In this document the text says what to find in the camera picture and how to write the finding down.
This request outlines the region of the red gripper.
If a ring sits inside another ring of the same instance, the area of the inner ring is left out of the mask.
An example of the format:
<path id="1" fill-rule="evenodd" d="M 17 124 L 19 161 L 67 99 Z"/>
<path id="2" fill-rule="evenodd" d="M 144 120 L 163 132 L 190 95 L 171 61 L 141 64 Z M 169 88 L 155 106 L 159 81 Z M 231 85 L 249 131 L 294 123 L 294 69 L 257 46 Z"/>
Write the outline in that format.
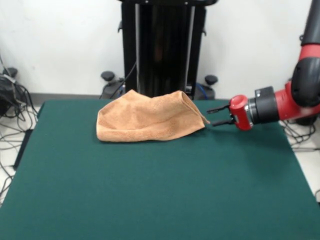
<path id="1" fill-rule="evenodd" d="M 253 123 L 249 111 L 249 100 L 245 95 L 236 95 L 229 101 L 229 104 L 209 109 L 206 112 L 214 114 L 225 109 L 229 110 L 234 119 L 214 121 L 211 123 L 213 127 L 235 124 L 242 131 L 252 129 Z"/>

